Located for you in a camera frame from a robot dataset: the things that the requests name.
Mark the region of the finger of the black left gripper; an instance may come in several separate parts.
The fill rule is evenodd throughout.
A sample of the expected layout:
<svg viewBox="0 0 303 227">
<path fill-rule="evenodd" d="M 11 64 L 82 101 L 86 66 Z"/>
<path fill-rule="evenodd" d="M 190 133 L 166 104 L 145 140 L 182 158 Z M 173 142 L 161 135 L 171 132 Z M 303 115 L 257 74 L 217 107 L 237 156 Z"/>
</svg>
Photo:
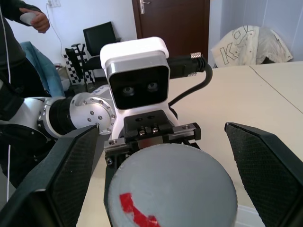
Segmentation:
<svg viewBox="0 0 303 227">
<path fill-rule="evenodd" d="M 111 180 L 114 176 L 114 174 L 116 173 L 116 171 L 118 170 L 118 168 L 120 167 L 121 162 L 117 162 L 114 163 L 112 162 L 112 164 L 107 164 L 106 166 L 106 177 L 105 177 L 105 190 L 104 190 L 104 205 L 105 205 L 105 209 L 106 209 L 106 213 L 109 213 L 109 209 L 108 209 L 108 192 L 109 192 L 109 186 L 111 183 Z"/>
</svg>

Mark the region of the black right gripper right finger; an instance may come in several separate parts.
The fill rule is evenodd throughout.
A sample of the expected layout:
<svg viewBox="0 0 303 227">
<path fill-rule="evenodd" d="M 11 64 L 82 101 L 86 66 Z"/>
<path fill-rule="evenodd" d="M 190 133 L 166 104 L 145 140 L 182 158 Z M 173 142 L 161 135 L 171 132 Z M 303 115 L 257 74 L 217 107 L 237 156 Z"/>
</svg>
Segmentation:
<svg viewBox="0 0 303 227">
<path fill-rule="evenodd" d="M 303 227 L 303 161 L 270 132 L 233 122 L 224 130 L 265 227 Z"/>
</svg>

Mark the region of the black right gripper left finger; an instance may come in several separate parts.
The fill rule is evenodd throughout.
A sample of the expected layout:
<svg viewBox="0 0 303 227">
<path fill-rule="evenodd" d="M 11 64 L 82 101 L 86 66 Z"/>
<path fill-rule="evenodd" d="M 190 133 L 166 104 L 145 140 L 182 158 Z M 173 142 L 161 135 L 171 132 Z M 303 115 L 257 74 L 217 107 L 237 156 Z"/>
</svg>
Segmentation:
<svg viewBox="0 0 303 227">
<path fill-rule="evenodd" d="M 98 135 L 91 125 L 58 139 L 0 211 L 0 227 L 76 227 Z"/>
</svg>

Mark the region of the small white object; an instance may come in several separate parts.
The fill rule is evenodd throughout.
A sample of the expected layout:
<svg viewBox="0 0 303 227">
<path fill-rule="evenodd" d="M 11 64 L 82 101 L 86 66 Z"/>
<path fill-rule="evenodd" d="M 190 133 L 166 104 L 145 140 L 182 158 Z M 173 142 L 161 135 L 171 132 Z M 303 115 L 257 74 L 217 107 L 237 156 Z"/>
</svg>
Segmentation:
<svg viewBox="0 0 303 227">
<path fill-rule="evenodd" d="M 20 16 L 20 20 L 29 25 L 29 26 L 32 26 L 32 20 L 36 17 L 36 14 L 33 13 L 33 12 L 26 12 L 26 13 L 23 13 L 21 16 Z"/>
</svg>

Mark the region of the person's bare hand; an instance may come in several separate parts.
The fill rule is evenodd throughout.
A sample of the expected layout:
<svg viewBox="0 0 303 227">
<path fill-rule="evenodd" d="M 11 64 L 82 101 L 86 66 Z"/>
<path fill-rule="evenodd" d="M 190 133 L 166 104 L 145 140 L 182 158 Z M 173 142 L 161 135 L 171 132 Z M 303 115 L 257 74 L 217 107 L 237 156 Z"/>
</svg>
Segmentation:
<svg viewBox="0 0 303 227">
<path fill-rule="evenodd" d="M 50 28 L 50 22 L 43 12 L 34 11 L 26 8 L 20 8 L 19 10 L 22 12 L 22 16 L 25 14 L 27 15 L 27 17 L 31 16 L 29 25 L 31 25 L 39 33 L 45 34 Z"/>
</svg>

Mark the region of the black white checkerboard panel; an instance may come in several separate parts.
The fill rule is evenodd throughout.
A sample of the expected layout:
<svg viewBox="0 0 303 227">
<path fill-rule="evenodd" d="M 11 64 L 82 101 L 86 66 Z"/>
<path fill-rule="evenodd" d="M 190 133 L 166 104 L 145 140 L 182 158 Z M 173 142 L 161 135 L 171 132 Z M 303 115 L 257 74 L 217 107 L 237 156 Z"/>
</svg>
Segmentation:
<svg viewBox="0 0 303 227">
<path fill-rule="evenodd" d="M 79 54 L 77 50 L 66 49 L 63 55 L 66 63 L 66 70 L 72 85 L 84 85 L 95 83 L 95 77 L 92 70 L 84 70 L 82 64 L 88 61 L 86 54 Z"/>
</svg>

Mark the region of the black office chair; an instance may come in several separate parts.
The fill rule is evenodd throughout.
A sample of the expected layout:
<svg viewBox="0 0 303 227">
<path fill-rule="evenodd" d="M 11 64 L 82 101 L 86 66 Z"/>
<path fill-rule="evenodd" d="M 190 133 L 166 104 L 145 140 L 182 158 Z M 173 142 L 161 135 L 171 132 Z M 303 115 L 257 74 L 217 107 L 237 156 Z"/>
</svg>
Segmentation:
<svg viewBox="0 0 303 227">
<path fill-rule="evenodd" d="M 93 26 L 83 30 L 86 49 L 91 58 L 84 63 L 84 70 L 101 69 L 100 51 L 107 44 L 118 43 L 122 38 L 117 38 L 112 22 Z"/>
</svg>

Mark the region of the dark brown door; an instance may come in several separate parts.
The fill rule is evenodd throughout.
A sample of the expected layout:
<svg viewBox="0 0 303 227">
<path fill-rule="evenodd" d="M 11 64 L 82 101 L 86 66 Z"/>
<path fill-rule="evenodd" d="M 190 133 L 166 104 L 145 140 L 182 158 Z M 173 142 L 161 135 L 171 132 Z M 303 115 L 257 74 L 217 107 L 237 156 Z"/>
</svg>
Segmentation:
<svg viewBox="0 0 303 227">
<path fill-rule="evenodd" d="M 137 37 L 160 37 L 171 57 L 200 52 L 208 57 L 211 0 L 148 0 L 145 14 L 131 0 Z"/>
</svg>

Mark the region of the white printed bag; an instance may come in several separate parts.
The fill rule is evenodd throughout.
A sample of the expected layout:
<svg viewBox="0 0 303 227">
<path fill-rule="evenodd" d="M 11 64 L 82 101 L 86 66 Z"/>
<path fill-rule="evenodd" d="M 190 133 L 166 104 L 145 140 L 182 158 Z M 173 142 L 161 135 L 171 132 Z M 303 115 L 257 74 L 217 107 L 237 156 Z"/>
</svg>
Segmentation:
<svg viewBox="0 0 303 227">
<path fill-rule="evenodd" d="M 211 49 L 218 68 L 284 63 L 293 55 L 282 38 L 272 29 L 259 26 L 241 26 L 227 33 Z"/>
</svg>

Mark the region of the person in dark jacket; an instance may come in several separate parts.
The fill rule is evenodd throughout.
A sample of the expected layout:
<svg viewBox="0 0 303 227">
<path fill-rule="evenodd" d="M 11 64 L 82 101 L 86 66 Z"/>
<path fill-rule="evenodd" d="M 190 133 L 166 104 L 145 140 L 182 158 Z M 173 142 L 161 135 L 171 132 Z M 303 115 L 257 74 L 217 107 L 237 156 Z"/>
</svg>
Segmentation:
<svg viewBox="0 0 303 227">
<path fill-rule="evenodd" d="M 26 58 L 7 22 L 11 20 L 24 24 L 20 20 L 20 8 L 42 12 L 38 7 L 22 0 L 0 0 L 0 81 L 8 83 L 23 98 L 48 97 L 37 71 Z M 0 141 L 0 167 L 15 188 L 38 163 L 34 157 L 29 156 L 29 152 L 23 145 L 9 145 Z"/>
</svg>

